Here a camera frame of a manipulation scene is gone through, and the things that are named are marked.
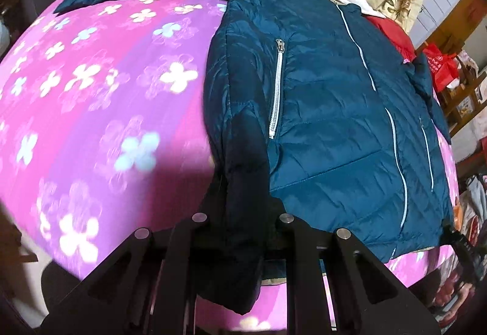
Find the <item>quilted fabric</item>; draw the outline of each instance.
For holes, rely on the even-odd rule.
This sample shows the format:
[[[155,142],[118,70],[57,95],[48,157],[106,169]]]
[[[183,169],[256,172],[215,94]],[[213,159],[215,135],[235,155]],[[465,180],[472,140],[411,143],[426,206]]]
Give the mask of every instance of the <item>quilted fabric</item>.
[[[103,1],[64,0],[56,11]],[[226,251],[202,294],[251,308],[271,196],[312,227],[349,228],[383,261],[437,245],[452,210],[433,125],[447,137],[446,123],[428,75],[423,57],[404,64],[355,5],[228,0],[204,91],[227,182]]]

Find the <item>pink floral bedsheet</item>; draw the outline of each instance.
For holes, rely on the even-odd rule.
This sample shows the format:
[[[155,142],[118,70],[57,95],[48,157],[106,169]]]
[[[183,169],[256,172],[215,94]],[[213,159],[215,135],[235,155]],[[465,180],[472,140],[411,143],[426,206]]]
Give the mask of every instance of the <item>pink floral bedsheet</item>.
[[[56,1],[0,65],[0,200],[83,278],[137,227],[173,226],[213,173],[201,113],[221,0],[123,0],[55,16]],[[451,148],[438,133],[452,202]],[[449,247],[387,264],[407,286]],[[435,260],[428,267],[428,256]],[[202,328],[286,327],[286,286],[239,316],[199,300]]]

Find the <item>jacket zipper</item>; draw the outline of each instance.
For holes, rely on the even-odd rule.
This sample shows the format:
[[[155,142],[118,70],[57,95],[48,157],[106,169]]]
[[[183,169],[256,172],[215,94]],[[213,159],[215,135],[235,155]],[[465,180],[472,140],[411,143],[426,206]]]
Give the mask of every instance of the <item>jacket zipper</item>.
[[[272,105],[271,120],[269,123],[269,138],[273,139],[276,135],[277,122],[279,121],[279,109],[281,108],[281,75],[282,60],[286,45],[284,41],[278,38],[277,44],[277,64],[276,64],[276,81],[274,83],[274,103]]]
[[[421,125],[421,130],[423,131],[423,136],[425,138],[426,153],[428,155],[429,176],[431,177],[431,191],[433,191],[433,187],[434,187],[433,168],[431,167],[431,156],[429,154],[428,138],[426,137],[426,132],[425,132],[425,129],[423,127],[423,121],[422,121],[421,117],[419,118],[419,124]]]
[[[401,221],[401,232],[402,232],[402,228],[404,226],[404,223],[406,222],[406,216],[408,213],[408,186],[406,185],[406,179],[404,178],[404,175],[402,174],[401,168],[399,166],[398,143],[396,140],[396,130],[395,130],[395,124],[394,124],[393,116],[391,115],[391,113],[389,112],[389,110],[386,107],[384,107],[384,108],[387,111],[387,115],[389,116],[389,119],[391,121],[391,126],[393,128],[394,156],[396,159],[396,166],[398,167],[398,171],[399,171],[399,174],[401,175],[402,183],[404,186],[404,213],[402,215],[402,221]]]

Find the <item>red bag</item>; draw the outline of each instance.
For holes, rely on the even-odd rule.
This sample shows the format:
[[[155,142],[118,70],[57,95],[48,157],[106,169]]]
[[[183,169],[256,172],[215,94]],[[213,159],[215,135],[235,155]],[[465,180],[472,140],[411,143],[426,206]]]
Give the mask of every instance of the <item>red bag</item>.
[[[454,61],[456,54],[442,54],[435,44],[429,44],[423,52],[428,59],[434,90],[441,92],[450,82],[458,78],[458,69]]]

